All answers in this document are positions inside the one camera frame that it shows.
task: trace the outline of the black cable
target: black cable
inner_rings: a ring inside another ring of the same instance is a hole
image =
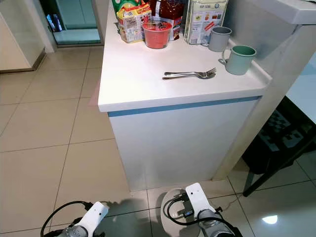
[[[220,219],[220,218],[216,218],[216,217],[206,217],[206,218],[201,218],[201,219],[198,219],[198,220],[195,220],[195,221],[191,221],[191,222],[179,222],[177,220],[175,220],[174,218],[171,217],[170,215],[170,207],[175,203],[175,202],[178,202],[178,201],[181,201],[181,200],[173,200],[168,208],[167,208],[167,215],[168,215],[168,218],[173,221],[174,223],[178,224],[178,225],[181,225],[181,226],[190,226],[190,225],[193,225],[193,224],[196,224],[196,223],[199,223],[199,222],[202,222],[202,221],[219,221],[219,222],[222,222],[224,223],[233,233],[235,236],[241,236],[240,232],[239,231],[236,231],[236,227],[232,226],[229,222],[225,221],[224,219]]]
[[[46,228],[47,223],[49,222],[49,220],[61,209],[63,209],[66,206],[72,205],[72,204],[76,204],[76,203],[81,203],[84,205],[84,208],[88,211],[93,204],[91,202],[86,202],[86,201],[71,201],[69,203],[66,203],[64,205],[62,205],[61,207],[57,208],[53,213],[51,213],[51,215],[48,217],[48,219],[44,222],[41,230],[40,230],[40,237],[44,237],[44,230]]]

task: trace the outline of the mug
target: mug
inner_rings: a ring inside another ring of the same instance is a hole
[[[257,51],[247,45],[236,45],[232,47],[228,60],[225,59],[224,53],[225,51],[222,52],[222,59],[226,71],[234,75],[244,75]]]
[[[232,32],[233,31],[227,27],[213,27],[211,30],[211,39],[209,41],[208,48],[214,52],[224,51]]]

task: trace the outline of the fork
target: fork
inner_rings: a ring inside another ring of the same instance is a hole
[[[183,72],[183,73],[171,73],[165,72],[163,80],[174,79],[174,78],[187,78],[187,77],[198,77],[200,79],[209,79],[215,75],[216,68],[212,68],[207,72]]]

